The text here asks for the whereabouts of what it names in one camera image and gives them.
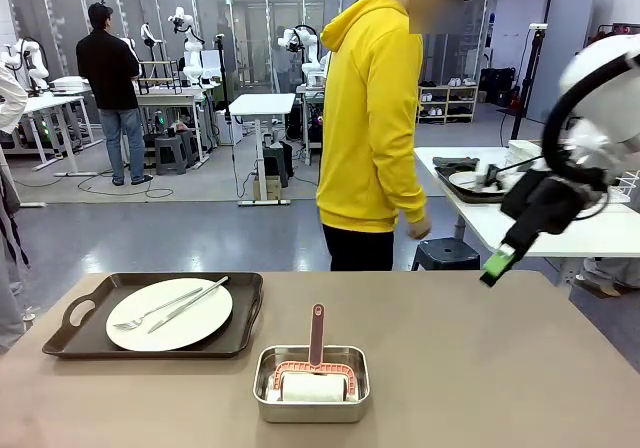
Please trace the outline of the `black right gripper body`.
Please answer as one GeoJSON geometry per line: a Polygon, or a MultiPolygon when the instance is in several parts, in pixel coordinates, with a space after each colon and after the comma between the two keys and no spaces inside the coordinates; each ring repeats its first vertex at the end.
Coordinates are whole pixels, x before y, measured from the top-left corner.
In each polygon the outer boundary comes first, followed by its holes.
{"type": "Polygon", "coordinates": [[[594,184],[576,183],[552,171],[529,169],[504,195],[501,212],[514,223],[507,235],[559,235],[606,189],[605,172],[584,169],[594,184]]]}

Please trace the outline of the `person's right hand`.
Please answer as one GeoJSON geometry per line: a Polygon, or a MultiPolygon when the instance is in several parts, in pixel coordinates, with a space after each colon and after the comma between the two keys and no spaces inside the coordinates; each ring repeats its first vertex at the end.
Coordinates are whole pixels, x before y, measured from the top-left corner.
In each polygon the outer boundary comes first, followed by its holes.
{"type": "Polygon", "coordinates": [[[426,238],[432,230],[432,221],[428,214],[425,214],[419,221],[409,224],[408,234],[413,240],[426,238]]]}

